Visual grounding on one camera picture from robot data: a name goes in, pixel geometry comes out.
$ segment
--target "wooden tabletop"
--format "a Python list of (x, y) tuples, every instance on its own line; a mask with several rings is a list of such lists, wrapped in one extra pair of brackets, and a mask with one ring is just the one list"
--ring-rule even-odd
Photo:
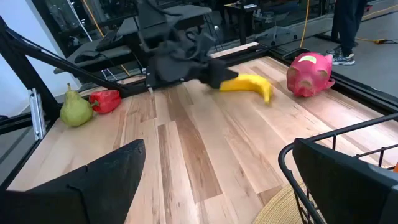
[[(380, 116), (334, 90), (294, 97), (286, 88), (287, 67), (269, 57), (231, 69), (266, 77), (274, 86), (272, 103), (196, 80), (125, 98), (78, 128), (58, 120), (9, 189), (30, 189), (142, 138), (146, 163), (126, 223), (251, 223), (287, 184), (277, 162), (284, 146)], [(337, 150), (355, 155), (396, 139), (391, 121), (338, 136)], [(321, 144), (331, 146), (331, 139)], [(377, 156), (364, 159), (376, 163)], [(286, 160), (299, 178), (291, 154)], [(397, 152), (386, 152), (385, 164), (397, 160)]]

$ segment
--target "green pear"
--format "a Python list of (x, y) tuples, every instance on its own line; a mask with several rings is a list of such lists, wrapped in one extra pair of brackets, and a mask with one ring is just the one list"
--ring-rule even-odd
[(93, 117), (93, 109), (90, 103), (83, 99), (77, 91), (71, 90), (69, 83), (60, 117), (69, 126), (80, 126)]

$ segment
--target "yellow banana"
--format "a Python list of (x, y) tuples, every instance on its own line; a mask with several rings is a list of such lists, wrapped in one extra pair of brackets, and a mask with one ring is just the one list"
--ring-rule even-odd
[(221, 83), (220, 91), (251, 90), (262, 95), (268, 104), (272, 96), (272, 85), (259, 75), (239, 74), (238, 77)]

